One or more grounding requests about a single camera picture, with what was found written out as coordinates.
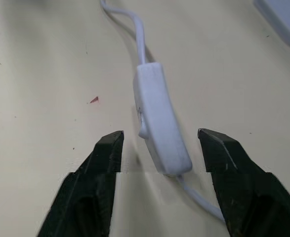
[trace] desk surface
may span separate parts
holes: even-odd
[[[290,48],[251,2],[109,4],[139,14],[164,65],[194,164],[187,182],[217,205],[197,140],[205,127],[240,141],[290,192]],[[136,64],[134,40],[97,0],[0,0],[0,237],[35,236],[66,174],[115,130],[125,131],[125,173],[112,236],[228,236],[155,172],[137,137]]]

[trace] small debris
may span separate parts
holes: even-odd
[[[99,97],[98,96],[96,96],[93,100],[91,100],[90,104],[92,104],[94,102],[99,102]]]

